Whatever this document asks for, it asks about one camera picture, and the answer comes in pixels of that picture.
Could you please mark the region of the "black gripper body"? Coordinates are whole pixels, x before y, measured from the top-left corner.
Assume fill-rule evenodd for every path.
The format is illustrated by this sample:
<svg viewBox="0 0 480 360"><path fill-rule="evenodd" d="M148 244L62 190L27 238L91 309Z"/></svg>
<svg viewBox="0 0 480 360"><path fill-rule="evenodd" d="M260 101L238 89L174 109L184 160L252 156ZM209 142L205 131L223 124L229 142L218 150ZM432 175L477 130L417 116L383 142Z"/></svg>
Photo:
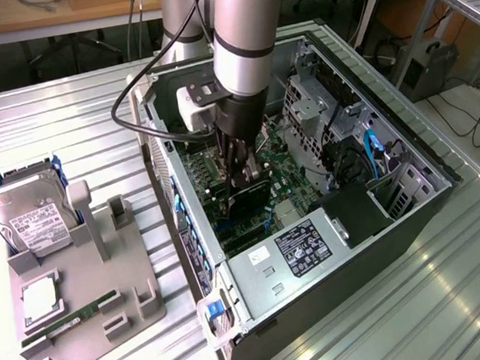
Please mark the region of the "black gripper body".
<svg viewBox="0 0 480 360"><path fill-rule="evenodd" d="M217 101L216 126L231 139L254 144L262 128L263 113L267 103L268 88L253 96L234 95Z"/></svg>

